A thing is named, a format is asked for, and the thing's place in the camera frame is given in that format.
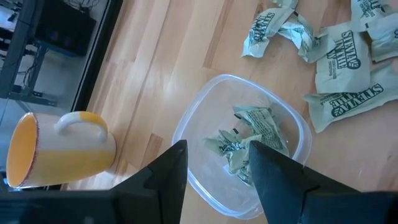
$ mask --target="empty sweetener packet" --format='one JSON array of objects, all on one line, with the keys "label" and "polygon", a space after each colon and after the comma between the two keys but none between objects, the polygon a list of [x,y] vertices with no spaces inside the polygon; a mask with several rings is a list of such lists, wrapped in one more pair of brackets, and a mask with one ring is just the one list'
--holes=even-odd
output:
[{"label": "empty sweetener packet", "polygon": [[398,56],[398,12],[366,24],[375,62]]},{"label": "empty sweetener packet", "polygon": [[366,31],[366,25],[387,16],[391,7],[385,0],[351,0],[351,28],[355,32]]},{"label": "empty sweetener packet", "polygon": [[274,3],[278,4],[279,7],[287,7],[295,9],[297,7],[298,0],[274,0]]},{"label": "empty sweetener packet", "polygon": [[238,177],[241,179],[247,186],[253,187],[253,179],[251,175],[250,166],[244,166],[238,171]]},{"label": "empty sweetener packet", "polygon": [[357,93],[369,88],[369,49],[360,33],[349,22],[326,27],[336,47],[317,61],[317,93]]},{"label": "empty sweetener packet", "polygon": [[269,108],[234,106],[234,115],[245,122],[253,135],[261,135],[261,142],[276,151],[289,156],[286,141],[276,125]]},{"label": "empty sweetener packet", "polygon": [[230,132],[219,130],[215,138],[205,138],[204,145],[219,156],[225,156],[228,152],[237,151],[244,146],[241,145],[242,137],[236,129]]},{"label": "empty sweetener packet", "polygon": [[260,13],[253,21],[249,35],[243,43],[242,56],[261,58],[273,37],[282,24],[293,13],[289,8],[271,8]]},{"label": "empty sweetener packet", "polygon": [[372,71],[371,86],[359,93],[332,93],[329,95],[305,95],[310,117],[316,133],[330,123],[382,106],[398,99],[398,73],[392,63],[386,63]]},{"label": "empty sweetener packet", "polygon": [[336,47],[326,32],[315,37],[312,26],[297,12],[282,25],[278,34],[291,40],[298,55],[308,63],[316,62]]},{"label": "empty sweetener packet", "polygon": [[249,145],[251,141],[260,141],[261,135],[251,136],[243,139],[241,142],[242,149],[229,151],[226,153],[228,161],[228,169],[231,174],[236,174],[238,170],[249,165]]}]

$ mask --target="mug rim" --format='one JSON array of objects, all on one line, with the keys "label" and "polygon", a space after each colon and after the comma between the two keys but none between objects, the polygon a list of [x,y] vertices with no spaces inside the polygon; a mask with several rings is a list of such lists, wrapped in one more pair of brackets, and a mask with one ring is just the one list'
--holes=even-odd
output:
[{"label": "mug rim", "polygon": [[[33,113],[33,112],[28,112],[28,113],[26,113],[26,114],[18,121],[18,124],[20,124],[23,120],[25,120],[25,119],[28,118],[29,116],[32,116],[32,117],[33,117],[33,119],[34,119],[34,121],[35,121],[35,127],[36,127],[36,129],[35,129],[35,132],[36,132],[36,140],[35,140],[35,146],[34,146],[33,156],[32,156],[32,159],[30,160],[29,168],[28,168],[28,170],[27,170],[27,172],[26,172],[26,174],[25,174],[23,180],[21,181],[21,183],[20,183],[19,185],[15,186],[14,188],[23,188],[23,186],[24,186],[24,185],[26,184],[26,182],[28,181],[30,174],[32,173],[32,169],[33,169],[33,166],[34,166],[34,164],[35,164],[35,162],[36,162],[36,158],[37,158],[37,145],[38,145],[38,143],[39,143],[39,122],[37,121],[37,117],[36,117],[35,113]],[[11,136],[11,141],[14,139],[14,135],[16,134],[16,129],[14,130],[14,132],[13,132],[13,134],[12,134],[12,136]],[[9,155],[10,151],[11,151],[11,145],[10,145],[10,147],[9,147],[9,149],[8,149],[8,155]]]}]

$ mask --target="stevia logo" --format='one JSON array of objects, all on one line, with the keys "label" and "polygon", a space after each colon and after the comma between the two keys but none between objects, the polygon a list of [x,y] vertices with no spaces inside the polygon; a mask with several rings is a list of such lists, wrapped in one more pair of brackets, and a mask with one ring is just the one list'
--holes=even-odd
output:
[{"label": "stevia logo", "polygon": [[385,12],[383,6],[380,4],[380,0],[363,0],[359,5],[362,9],[363,15],[361,17],[374,17],[376,14],[373,12],[375,9],[380,9]]},{"label": "stevia logo", "polygon": [[333,107],[333,109],[331,110],[331,115],[337,118],[347,113],[348,111],[358,107],[359,105],[365,103],[371,98],[374,98],[383,91],[384,89],[380,84],[375,84],[374,86],[360,93],[335,93],[339,94],[340,97],[329,102]]},{"label": "stevia logo", "polygon": [[336,47],[327,54],[328,59],[335,59],[337,68],[358,69],[361,61],[356,54],[353,31],[344,32],[341,37],[336,41]]},{"label": "stevia logo", "polygon": [[274,18],[275,13],[268,12],[266,15],[258,15],[251,26],[249,39],[251,44],[262,42],[262,39],[266,35],[266,30],[269,23]]},{"label": "stevia logo", "polygon": [[230,140],[225,139],[223,146],[220,146],[219,148],[222,153],[226,153],[242,149],[242,146],[239,142],[232,142]]}]

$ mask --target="mug handle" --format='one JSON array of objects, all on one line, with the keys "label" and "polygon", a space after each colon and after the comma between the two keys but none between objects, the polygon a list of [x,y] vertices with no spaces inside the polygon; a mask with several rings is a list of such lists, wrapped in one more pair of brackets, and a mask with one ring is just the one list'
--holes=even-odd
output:
[{"label": "mug handle", "polygon": [[99,127],[99,140],[101,142],[105,142],[108,138],[108,127],[104,119],[102,119],[102,117],[98,116],[97,114],[87,111],[77,111],[63,115],[54,125],[54,128],[56,132],[61,134],[62,131],[65,130],[69,125],[76,123],[95,124],[97,127]]}]

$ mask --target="clear plastic container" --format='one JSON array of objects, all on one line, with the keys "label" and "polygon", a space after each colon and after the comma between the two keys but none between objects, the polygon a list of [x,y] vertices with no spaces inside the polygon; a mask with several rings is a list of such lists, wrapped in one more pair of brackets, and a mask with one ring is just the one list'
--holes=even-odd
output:
[{"label": "clear plastic container", "polygon": [[312,135],[293,108],[256,83],[219,75],[199,91],[174,132],[173,144],[188,141],[188,181],[198,194],[223,215],[247,220],[263,212],[256,189],[231,175],[226,158],[203,145],[203,139],[216,136],[219,129],[248,132],[234,116],[232,107],[239,105],[271,106],[292,159],[302,164],[310,154]]}]

